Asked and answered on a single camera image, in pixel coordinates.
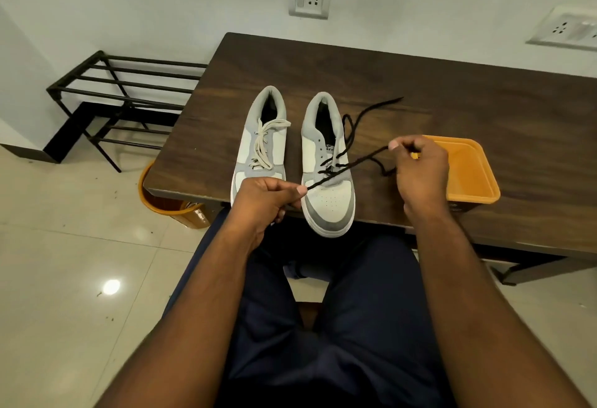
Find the shoe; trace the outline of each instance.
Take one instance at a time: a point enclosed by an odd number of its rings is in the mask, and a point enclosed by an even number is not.
[[[230,204],[246,178],[268,176],[286,180],[284,151],[289,126],[282,94],[273,86],[264,88],[247,114],[230,187]]]
[[[344,126],[330,94],[320,92],[309,103],[301,130],[303,180],[309,187],[348,164]],[[344,235],[354,220],[354,184],[345,171],[309,190],[301,199],[304,217],[322,237]]]

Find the black metal rack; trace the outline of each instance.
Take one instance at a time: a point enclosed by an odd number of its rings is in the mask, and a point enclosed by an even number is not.
[[[118,76],[116,75],[117,72],[123,73],[134,73],[140,75],[151,75],[157,77],[168,77],[168,78],[178,78],[178,79],[185,79],[185,80],[197,80],[201,79],[200,75],[188,75],[188,74],[181,74],[181,73],[171,73],[171,72],[163,72],[163,71],[155,71],[155,70],[141,70],[137,68],[126,68],[126,67],[118,67],[111,65],[110,61],[126,61],[126,62],[140,62],[146,64],[157,64],[157,65],[174,65],[180,67],[190,67],[190,68],[201,68],[205,69],[207,64],[199,64],[194,62],[180,62],[180,61],[163,61],[161,59],[146,59],[143,57],[122,57],[122,56],[114,56],[114,55],[107,55],[103,51],[95,52],[92,56],[88,57],[85,61],[80,63],[77,67],[73,70],[68,72],[64,75],[60,80],[56,81],[52,84],[48,89],[48,93],[52,99],[58,103],[58,106],[64,111],[64,113],[72,120],[75,120],[73,117],[72,112],[65,106],[64,102],[62,101],[62,93],[69,92],[71,94],[81,94],[81,95],[89,95],[93,97],[99,98],[106,98],[111,100],[122,100],[123,104],[121,108],[118,109],[116,113],[114,113],[111,117],[108,118],[105,125],[93,136],[90,135],[86,127],[80,126],[78,124],[75,125],[79,129],[79,131],[85,135],[87,140],[93,144],[95,148],[104,156],[104,158],[114,167],[115,170],[118,172],[122,172],[122,170],[118,167],[118,165],[110,158],[110,156],[106,153],[106,151],[101,148],[100,142],[111,142],[115,144],[123,144],[129,145],[133,147],[143,147],[147,149],[161,149],[160,146],[144,144],[141,142],[132,142],[132,141],[124,141],[124,140],[111,140],[106,138],[106,135],[110,130],[123,130],[123,131],[132,131],[132,132],[143,132],[143,133],[153,133],[158,135],[168,135],[170,132],[162,131],[162,130],[152,130],[150,129],[147,124],[143,121],[140,121],[143,128],[136,128],[136,127],[124,127],[119,126],[118,121],[123,117],[125,112],[131,112],[136,108],[151,108],[151,109],[158,109],[158,110],[172,110],[172,111],[182,111],[184,105],[177,105],[175,103],[167,103],[167,102],[159,102],[154,100],[146,100],[136,97],[131,97],[127,91],[124,89],[125,86],[129,86],[132,88],[145,88],[145,89],[155,89],[155,90],[162,90],[168,92],[180,92],[183,94],[192,94],[192,89],[183,89],[183,88],[173,88],[170,86],[160,86],[160,85],[153,85],[148,83],[133,83],[131,81],[123,81],[119,80]],[[104,79],[104,78],[97,78],[97,77],[89,77],[85,76],[84,73],[89,69],[100,69],[105,70],[110,73],[112,79]],[[93,81],[96,83],[108,83],[110,85],[117,85],[118,89],[122,93],[122,95],[113,95],[113,94],[102,94],[101,92],[94,92],[90,90],[82,90],[82,89],[73,89],[69,88],[69,85],[73,83],[75,80],[84,80],[84,81]]]

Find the white shoelace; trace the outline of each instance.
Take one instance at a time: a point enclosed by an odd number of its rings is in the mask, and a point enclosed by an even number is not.
[[[269,158],[267,158],[267,151],[265,149],[267,141],[265,140],[265,136],[270,129],[282,129],[289,127],[290,122],[284,119],[273,119],[269,122],[266,122],[265,125],[261,123],[261,119],[258,119],[257,122],[259,124],[257,132],[255,132],[257,139],[255,140],[254,153],[249,166],[257,170],[259,167],[261,167],[261,169],[267,169],[270,171],[273,169],[273,164],[270,163]]]

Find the wall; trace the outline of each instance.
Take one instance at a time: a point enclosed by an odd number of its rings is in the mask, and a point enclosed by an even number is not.
[[[45,88],[57,75],[0,7],[0,142],[42,149],[64,123]]]
[[[288,16],[287,0],[0,2],[60,74],[98,49],[206,62],[236,31],[597,77],[597,53],[524,43],[555,5],[597,0],[331,0],[327,21]]]

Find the person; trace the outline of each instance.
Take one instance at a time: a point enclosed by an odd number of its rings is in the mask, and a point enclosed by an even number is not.
[[[276,234],[270,224],[288,204],[300,207],[306,187],[245,179],[164,317],[96,406],[589,407],[452,218],[446,152],[422,136],[396,138],[389,149],[420,264],[399,234],[359,236],[342,250],[313,330],[305,331],[264,244]],[[278,253],[307,241],[292,240]]]

